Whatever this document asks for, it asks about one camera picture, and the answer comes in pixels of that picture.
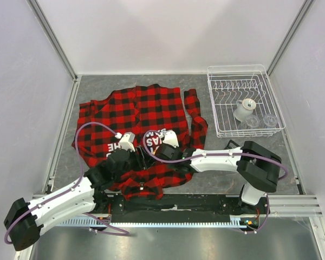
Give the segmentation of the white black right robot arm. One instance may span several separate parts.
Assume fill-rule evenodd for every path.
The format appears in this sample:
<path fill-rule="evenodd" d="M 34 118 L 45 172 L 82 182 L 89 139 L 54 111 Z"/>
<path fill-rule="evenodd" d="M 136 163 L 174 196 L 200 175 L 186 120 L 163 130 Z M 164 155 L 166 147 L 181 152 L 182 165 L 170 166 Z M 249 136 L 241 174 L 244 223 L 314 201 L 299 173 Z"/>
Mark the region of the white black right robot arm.
<path fill-rule="evenodd" d="M 155 160 L 168 164 L 179 173 L 202 173 L 206 171 L 227 171 L 239 173 L 246 183 L 237 199 L 238 209 L 250 213 L 266 193 L 277 191 L 280 170 L 286 170 L 282 159 L 263 146 L 246 141 L 243 146 L 224 150 L 173 147 L 161 144 L 155 153 Z"/>

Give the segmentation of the red black plaid shirt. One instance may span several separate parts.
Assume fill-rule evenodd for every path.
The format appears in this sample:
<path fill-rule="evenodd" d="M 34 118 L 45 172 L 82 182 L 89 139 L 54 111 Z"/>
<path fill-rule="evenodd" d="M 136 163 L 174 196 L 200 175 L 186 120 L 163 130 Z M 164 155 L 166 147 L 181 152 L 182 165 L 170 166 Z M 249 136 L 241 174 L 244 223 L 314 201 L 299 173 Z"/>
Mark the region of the red black plaid shirt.
<path fill-rule="evenodd" d="M 208 129 L 201 115 L 200 101 L 195 89 L 181 92 L 180 88 L 166 88 L 158 84 L 115 90 L 104 100 L 90 100 L 80 104 L 77 127 L 83 127 L 72 147 L 88 167 L 107 159 L 120 147 L 119 141 L 106 130 L 135 134 L 134 145 L 142 145 L 154 153 L 161 144 L 155 131 L 173 130 L 182 149 L 204 148 Z M 177 173 L 167 166 L 156 165 L 143 171 L 130 171 L 110 187 L 120 191 L 125 199 L 146 197 L 161 199 L 164 189 L 180 186 L 193 177 L 192 173 Z"/>

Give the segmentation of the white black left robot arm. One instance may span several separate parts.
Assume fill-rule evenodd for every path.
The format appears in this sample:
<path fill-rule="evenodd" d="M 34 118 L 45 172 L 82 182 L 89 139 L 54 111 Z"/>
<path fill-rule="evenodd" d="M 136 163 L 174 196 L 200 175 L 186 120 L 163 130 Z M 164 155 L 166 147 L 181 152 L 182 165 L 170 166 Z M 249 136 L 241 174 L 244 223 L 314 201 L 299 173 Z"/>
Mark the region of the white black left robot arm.
<path fill-rule="evenodd" d="M 106 211 L 109 197 L 105 190 L 124 174 L 146 170 L 154 163 L 155 159 L 140 146 L 135 151 L 116 149 L 71 184 L 38 199 L 14 201 L 4 220 L 5 243 L 21 251 L 68 218 Z"/>

